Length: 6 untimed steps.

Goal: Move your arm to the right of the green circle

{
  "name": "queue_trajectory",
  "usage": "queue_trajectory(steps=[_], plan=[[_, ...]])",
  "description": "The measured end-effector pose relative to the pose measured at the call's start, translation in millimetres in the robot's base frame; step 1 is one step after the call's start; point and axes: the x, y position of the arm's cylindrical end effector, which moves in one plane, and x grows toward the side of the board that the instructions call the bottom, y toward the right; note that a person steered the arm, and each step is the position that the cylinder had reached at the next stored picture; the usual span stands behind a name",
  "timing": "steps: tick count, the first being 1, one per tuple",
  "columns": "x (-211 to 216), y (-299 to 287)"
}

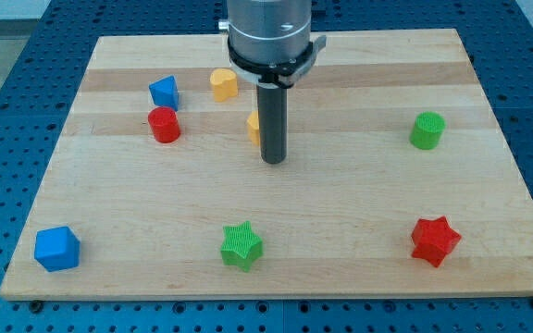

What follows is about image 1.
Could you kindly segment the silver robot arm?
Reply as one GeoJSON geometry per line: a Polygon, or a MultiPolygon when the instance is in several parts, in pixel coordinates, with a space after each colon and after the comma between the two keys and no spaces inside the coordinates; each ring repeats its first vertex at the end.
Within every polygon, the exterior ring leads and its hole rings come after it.
{"type": "Polygon", "coordinates": [[[256,64],[279,64],[308,47],[310,0],[227,0],[229,45],[256,64]]]}

